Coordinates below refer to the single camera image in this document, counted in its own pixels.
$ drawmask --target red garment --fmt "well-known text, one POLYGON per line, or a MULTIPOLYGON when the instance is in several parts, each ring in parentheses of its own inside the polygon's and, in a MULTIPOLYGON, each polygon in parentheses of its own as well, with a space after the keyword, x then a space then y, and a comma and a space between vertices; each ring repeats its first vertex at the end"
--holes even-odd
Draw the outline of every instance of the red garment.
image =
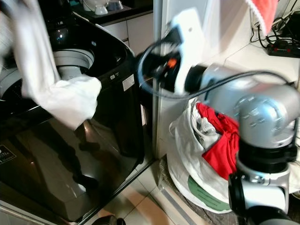
POLYGON ((229 174, 236 171, 235 155, 239 150, 239 125, 230 117, 219 113, 202 103, 197 103, 197 110, 201 117, 206 117, 221 138, 202 157, 224 179, 228 180, 229 174))

